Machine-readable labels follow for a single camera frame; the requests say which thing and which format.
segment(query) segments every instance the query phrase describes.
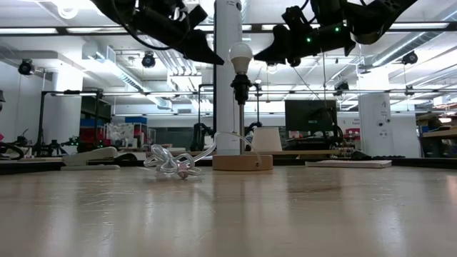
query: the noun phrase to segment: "tangled cable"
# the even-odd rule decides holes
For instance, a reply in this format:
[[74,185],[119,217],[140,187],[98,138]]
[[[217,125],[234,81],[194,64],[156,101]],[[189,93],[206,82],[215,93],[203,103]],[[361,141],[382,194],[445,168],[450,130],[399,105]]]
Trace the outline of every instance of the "tangled cable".
[[180,154],[177,157],[173,157],[170,151],[163,148],[160,145],[153,145],[151,147],[152,155],[144,161],[144,166],[156,167],[156,171],[159,173],[164,173],[167,175],[178,174],[182,179],[187,178],[189,175],[198,176],[201,173],[201,169],[195,167],[195,163],[200,161],[204,157],[208,156],[211,152],[216,149],[217,138],[221,134],[231,135],[242,139],[247,145],[252,148],[252,151],[257,155],[257,166],[260,166],[262,163],[260,155],[257,153],[256,149],[247,141],[244,137],[239,136],[235,133],[228,132],[217,132],[214,134],[214,142],[208,150],[200,153],[196,157],[192,157],[188,153]]

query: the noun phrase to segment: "ceiling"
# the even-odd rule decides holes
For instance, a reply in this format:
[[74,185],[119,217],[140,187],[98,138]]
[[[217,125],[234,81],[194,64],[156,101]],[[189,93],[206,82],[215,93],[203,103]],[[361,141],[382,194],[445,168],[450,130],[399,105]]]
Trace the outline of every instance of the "ceiling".
[[[46,1],[34,0],[1,0],[0,1],[0,24],[1,26],[101,26],[113,25],[105,16],[97,14],[94,9],[80,9],[77,16],[73,19],[63,19],[59,16],[55,4]],[[301,5],[297,0],[246,0],[248,9],[246,12],[245,23],[283,23],[281,15],[287,6]],[[457,11],[457,5],[454,0],[440,0],[439,4],[436,0],[418,0],[409,10],[407,10],[398,21],[438,21],[436,17],[444,11]],[[308,18],[313,16],[311,7],[308,6],[305,11]],[[270,70],[267,72],[265,64],[254,61],[251,63],[248,76],[252,81],[261,80],[263,90],[307,90],[304,85],[305,81],[312,90],[322,89],[324,81],[327,81],[328,87],[331,89],[340,78],[334,76],[338,74],[346,66],[350,65],[352,72],[344,76],[345,81],[350,84],[352,89],[358,88],[358,75],[355,69],[359,63],[359,57],[370,58],[377,54],[389,50],[394,44],[402,42],[404,38],[408,38],[410,34],[386,34],[378,42],[370,46],[357,46],[350,56],[344,56],[343,50],[335,50],[325,54],[325,56],[311,56],[302,59],[301,65],[292,69],[289,66],[279,65],[276,67],[276,72]],[[273,40],[271,34],[244,34],[243,40],[253,49],[254,53],[269,46]],[[0,37],[0,53],[2,51],[56,51],[66,58],[71,59],[79,66],[84,68],[88,74],[84,79],[85,87],[100,87],[105,91],[123,90],[124,83],[114,76],[110,71],[101,69],[92,62],[81,59],[82,46],[88,41],[97,41],[101,45],[112,47],[117,53],[117,64],[126,69],[130,74],[143,81],[153,91],[168,91],[169,69],[156,59],[156,66],[152,69],[145,69],[141,65],[141,59],[146,51],[141,44],[134,41],[130,36],[56,36],[56,37]],[[447,32],[441,34],[432,41],[429,41],[415,49],[419,57],[419,62],[412,66],[406,67],[406,73],[403,72],[403,65],[389,64],[388,74],[390,84],[386,85],[386,89],[399,88],[405,86],[405,82],[416,81],[423,78],[433,78],[442,73],[442,69],[446,69],[449,73],[446,76],[441,76],[439,79],[431,83],[421,86],[426,88],[441,88],[447,86],[454,88],[454,83],[457,83],[457,67],[453,67],[457,57],[457,51],[453,50],[457,41],[457,33]],[[198,73],[203,70],[212,69],[212,66],[200,63],[191,63]],[[417,96],[415,100],[431,100],[437,94],[428,94]],[[284,99],[302,99],[303,97],[314,98],[313,96],[294,96],[294,95],[264,95],[261,101],[268,100],[281,101]],[[404,95],[392,95],[392,99],[404,99]],[[188,104],[186,99],[172,99],[174,103]],[[151,103],[145,99],[127,98],[121,100],[117,104],[146,104]]]

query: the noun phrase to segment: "lamp base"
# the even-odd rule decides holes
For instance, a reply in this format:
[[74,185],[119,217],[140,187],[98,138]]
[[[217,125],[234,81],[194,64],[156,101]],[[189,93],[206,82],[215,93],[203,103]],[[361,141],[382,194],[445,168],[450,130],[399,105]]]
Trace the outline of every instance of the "lamp base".
[[256,166],[257,155],[213,156],[215,171],[270,171],[273,169],[273,156],[260,155],[262,163]]

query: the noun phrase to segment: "computer monitor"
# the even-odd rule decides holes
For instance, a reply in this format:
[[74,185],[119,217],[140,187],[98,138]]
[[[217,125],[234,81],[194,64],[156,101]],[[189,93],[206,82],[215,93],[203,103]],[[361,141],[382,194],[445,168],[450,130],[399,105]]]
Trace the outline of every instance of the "computer monitor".
[[286,100],[287,131],[333,131],[333,122],[337,123],[334,100]]

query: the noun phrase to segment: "workbench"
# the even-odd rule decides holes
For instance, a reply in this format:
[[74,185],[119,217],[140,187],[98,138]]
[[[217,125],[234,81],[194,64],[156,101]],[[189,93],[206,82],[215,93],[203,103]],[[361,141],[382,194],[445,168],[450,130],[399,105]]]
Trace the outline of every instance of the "workbench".
[[454,257],[457,174],[432,168],[147,168],[2,176],[0,254]]

